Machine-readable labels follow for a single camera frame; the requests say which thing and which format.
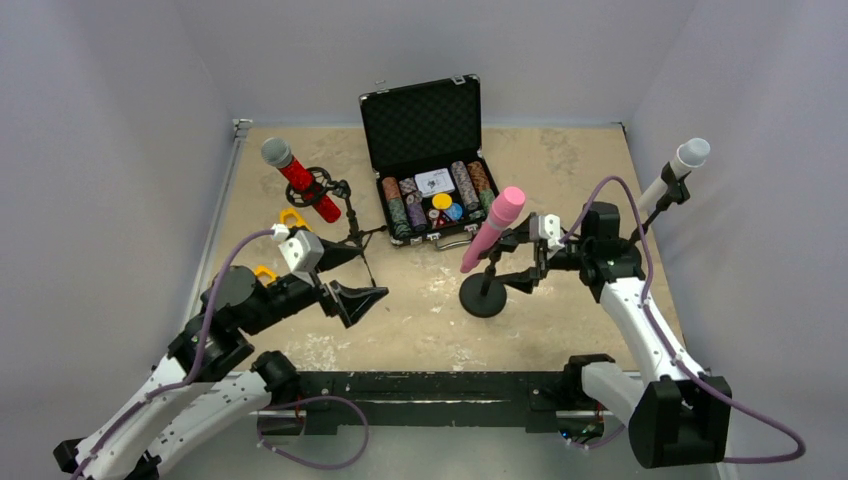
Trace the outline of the pink microphone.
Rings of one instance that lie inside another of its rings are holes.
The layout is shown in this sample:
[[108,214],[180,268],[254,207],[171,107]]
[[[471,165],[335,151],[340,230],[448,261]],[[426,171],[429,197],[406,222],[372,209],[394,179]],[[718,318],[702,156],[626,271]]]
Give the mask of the pink microphone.
[[525,192],[515,186],[506,187],[495,198],[485,221],[462,256],[459,268],[462,274],[467,274],[478,266],[480,255],[491,248],[498,241],[501,233],[517,220],[525,203]]

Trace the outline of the black round-base mic stand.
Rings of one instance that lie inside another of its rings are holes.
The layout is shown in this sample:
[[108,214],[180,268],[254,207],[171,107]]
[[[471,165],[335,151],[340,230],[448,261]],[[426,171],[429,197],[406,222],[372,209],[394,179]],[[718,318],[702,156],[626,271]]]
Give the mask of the black round-base mic stand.
[[644,233],[647,233],[656,218],[673,204],[680,205],[691,198],[685,183],[690,173],[690,169],[675,169],[671,162],[663,166],[660,175],[637,200],[637,209],[648,213],[646,219],[639,221]]

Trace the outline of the black tripod shock-mount stand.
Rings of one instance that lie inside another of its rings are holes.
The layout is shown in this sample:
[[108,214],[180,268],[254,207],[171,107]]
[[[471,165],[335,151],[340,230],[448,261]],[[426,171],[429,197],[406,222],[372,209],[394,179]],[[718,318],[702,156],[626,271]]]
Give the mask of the black tripod shock-mount stand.
[[348,235],[342,243],[351,244],[360,250],[359,256],[366,267],[371,284],[376,287],[377,283],[365,250],[372,236],[386,232],[388,226],[362,229],[357,212],[352,206],[352,189],[346,180],[334,180],[329,172],[321,167],[303,168],[303,171],[310,175],[311,180],[307,183],[290,181],[285,190],[287,201],[295,208],[313,208],[327,223],[344,216],[348,224]]

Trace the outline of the red glitter microphone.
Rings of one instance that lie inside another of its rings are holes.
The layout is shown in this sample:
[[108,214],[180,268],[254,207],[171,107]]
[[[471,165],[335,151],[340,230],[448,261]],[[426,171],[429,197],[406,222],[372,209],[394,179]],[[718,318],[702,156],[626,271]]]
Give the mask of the red glitter microphone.
[[327,223],[340,219],[340,209],[322,192],[323,187],[313,173],[296,159],[288,142],[279,137],[266,139],[261,146],[261,156],[288,180],[293,197],[299,196],[300,204],[311,206]]

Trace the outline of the white microphone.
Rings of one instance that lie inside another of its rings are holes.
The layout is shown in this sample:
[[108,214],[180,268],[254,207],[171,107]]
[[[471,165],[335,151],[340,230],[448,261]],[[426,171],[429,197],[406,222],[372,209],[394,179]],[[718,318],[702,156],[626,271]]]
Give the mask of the white microphone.
[[672,160],[663,166],[660,175],[643,191],[637,201],[638,208],[642,211],[653,210],[673,183],[705,163],[710,150],[709,142],[699,137],[679,145]]

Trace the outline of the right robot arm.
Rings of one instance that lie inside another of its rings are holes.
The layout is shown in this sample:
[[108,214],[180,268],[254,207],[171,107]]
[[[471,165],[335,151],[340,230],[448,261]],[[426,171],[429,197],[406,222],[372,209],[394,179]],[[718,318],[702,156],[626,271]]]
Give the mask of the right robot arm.
[[606,354],[573,356],[563,393],[611,411],[644,468],[717,463],[726,451],[730,407],[710,392],[730,396],[730,386],[706,375],[676,339],[647,285],[641,253],[621,238],[620,224],[617,206],[595,201],[577,238],[564,240],[558,216],[532,213],[513,232],[532,244],[535,264],[504,282],[529,293],[551,270],[578,272],[622,334],[640,376],[628,376]]

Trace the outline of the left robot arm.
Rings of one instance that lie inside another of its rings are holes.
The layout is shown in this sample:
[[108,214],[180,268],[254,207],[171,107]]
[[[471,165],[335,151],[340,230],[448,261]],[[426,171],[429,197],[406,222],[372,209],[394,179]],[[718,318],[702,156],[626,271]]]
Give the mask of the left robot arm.
[[191,318],[139,390],[103,426],[60,442],[53,455],[72,479],[158,479],[187,453],[253,411],[290,410],[298,421],[313,398],[279,351],[257,353],[256,335],[311,306],[354,326],[388,294],[378,285],[323,282],[323,272],[361,249],[276,224],[265,235],[289,271],[269,283],[226,259]]

